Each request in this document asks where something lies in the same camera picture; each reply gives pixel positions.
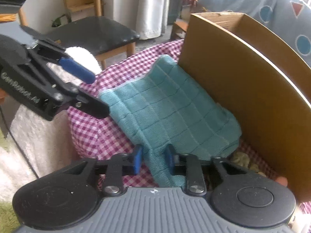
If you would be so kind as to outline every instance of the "white curtain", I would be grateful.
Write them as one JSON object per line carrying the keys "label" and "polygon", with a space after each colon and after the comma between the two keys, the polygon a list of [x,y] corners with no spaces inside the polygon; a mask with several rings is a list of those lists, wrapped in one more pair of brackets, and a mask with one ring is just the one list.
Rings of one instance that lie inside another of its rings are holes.
{"label": "white curtain", "polygon": [[136,31],[141,39],[159,37],[165,33],[169,0],[139,0]]}

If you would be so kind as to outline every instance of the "gray gripper body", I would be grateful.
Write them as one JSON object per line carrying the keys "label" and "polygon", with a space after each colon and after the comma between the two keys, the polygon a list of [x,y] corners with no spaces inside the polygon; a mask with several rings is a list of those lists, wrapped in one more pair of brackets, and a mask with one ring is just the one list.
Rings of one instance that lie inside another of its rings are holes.
{"label": "gray gripper body", "polygon": [[102,201],[87,220],[62,230],[21,226],[15,233],[293,233],[286,225],[250,229],[224,220],[201,197],[181,188],[129,187]]}

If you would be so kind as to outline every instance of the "blue circle pattern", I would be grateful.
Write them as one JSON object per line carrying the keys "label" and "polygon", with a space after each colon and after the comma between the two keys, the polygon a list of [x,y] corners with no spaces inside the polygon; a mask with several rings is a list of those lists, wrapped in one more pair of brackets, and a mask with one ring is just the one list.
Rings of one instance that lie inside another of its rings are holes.
{"label": "blue circle pattern", "polygon": [[260,9],[259,15],[262,21],[264,21],[265,23],[269,22],[272,16],[272,10],[270,6],[263,6]]}
{"label": "blue circle pattern", "polygon": [[296,45],[298,51],[302,55],[308,55],[311,51],[311,43],[310,40],[306,36],[299,36],[296,40]]}

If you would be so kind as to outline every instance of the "teal cloth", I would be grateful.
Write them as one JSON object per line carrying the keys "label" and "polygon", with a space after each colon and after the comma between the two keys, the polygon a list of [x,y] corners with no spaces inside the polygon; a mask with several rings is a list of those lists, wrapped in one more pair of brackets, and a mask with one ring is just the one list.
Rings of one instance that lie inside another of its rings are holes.
{"label": "teal cloth", "polygon": [[178,153],[202,160],[228,156],[238,146],[240,126],[228,110],[169,56],[161,56],[144,76],[100,93],[110,115],[143,157],[160,187],[184,186],[172,176],[164,150],[171,143]]}

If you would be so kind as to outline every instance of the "pink and white checkered cloth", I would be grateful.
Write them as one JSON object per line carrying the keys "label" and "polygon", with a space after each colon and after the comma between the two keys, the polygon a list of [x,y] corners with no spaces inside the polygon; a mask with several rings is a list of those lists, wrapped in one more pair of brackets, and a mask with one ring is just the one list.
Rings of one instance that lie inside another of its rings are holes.
{"label": "pink and white checkered cloth", "polygon": [[[147,48],[105,69],[97,75],[93,84],[82,83],[81,88],[97,96],[103,89],[114,88],[147,73],[160,55],[168,54],[178,61],[182,44],[183,40],[176,40]],[[134,145],[110,117],[97,119],[74,107],[68,109],[68,115],[73,143],[81,157],[98,157],[99,160],[105,160],[116,153],[132,152]],[[269,178],[276,178],[276,172],[243,140],[240,141],[238,150],[248,154],[251,161]],[[123,183],[125,186],[136,187],[156,186],[145,165],[142,166],[139,175],[125,176]],[[310,213],[311,203],[303,203],[301,209]]]}

